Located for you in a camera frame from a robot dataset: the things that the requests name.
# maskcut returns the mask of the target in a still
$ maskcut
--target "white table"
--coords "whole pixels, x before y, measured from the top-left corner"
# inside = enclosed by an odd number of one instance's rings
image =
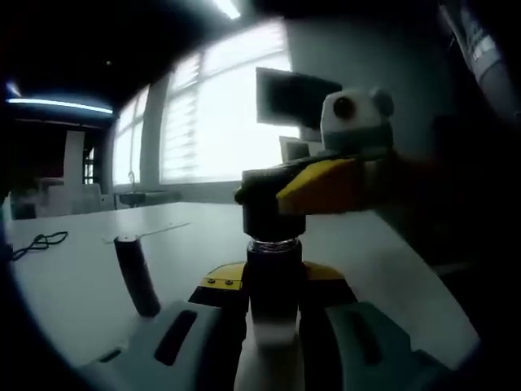
[[[141,322],[112,244],[124,233],[190,225],[142,238],[162,305],[187,300],[216,266],[244,261],[249,238],[241,208],[177,203],[14,223],[15,248],[34,236],[68,231],[60,245],[12,264],[20,290],[55,347],[73,366],[111,350]],[[344,273],[359,301],[370,301],[402,326],[414,348],[455,368],[479,338],[467,316],[422,258],[371,211],[308,218],[304,259]]]

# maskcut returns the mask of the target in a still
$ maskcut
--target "window blind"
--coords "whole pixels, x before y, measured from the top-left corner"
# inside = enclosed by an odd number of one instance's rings
[[[291,70],[284,27],[270,22],[186,58],[171,76],[160,146],[162,183],[239,180],[282,162],[279,136],[256,123],[256,68]]]

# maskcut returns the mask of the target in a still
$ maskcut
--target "ceiling light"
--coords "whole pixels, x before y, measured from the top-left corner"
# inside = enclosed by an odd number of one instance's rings
[[[104,112],[106,114],[112,114],[112,110],[110,110],[108,108],[96,108],[94,106],[87,106],[85,104],[58,102],[55,100],[47,100],[47,99],[13,98],[13,99],[8,99],[7,102],[8,103],[47,104],[50,106],[64,106],[66,108],[81,108],[83,110],[90,110],[93,112]]]
[[[230,19],[237,19],[241,16],[235,5],[231,2],[231,0],[213,0],[217,8],[219,8],[222,12],[227,14]]]

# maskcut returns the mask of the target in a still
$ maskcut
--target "black cable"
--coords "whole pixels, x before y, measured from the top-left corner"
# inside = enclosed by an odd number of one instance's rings
[[[13,256],[11,258],[12,261],[18,261],[21,257],[23,257],[25,254],[27,254],[29,251],[33,250],[47,250],[50,246],[53,246],[55,244],[62,243],[68,236],[67,231],[59,231],[55,232],[51,235],[37,235],[33,242],[28,246],[24,248],[20,248],[13,252]]]

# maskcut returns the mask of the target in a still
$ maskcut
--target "window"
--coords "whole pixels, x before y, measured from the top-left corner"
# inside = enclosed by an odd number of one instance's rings
[[[256,68],[291,70],[282,23],[270,22],[193,54],[170,77],[160,145],[161,183],[221,182],[282,163],[292,126],[256,122]]]
[[[85,159],[83,167],[83,183],[92,185],[94,183],[94,148],[90,149],[89,155]]]
[[[116,124],[112,155],[112,184],[139,183],[143,114],[147,105],[148,87],[121,111]]]

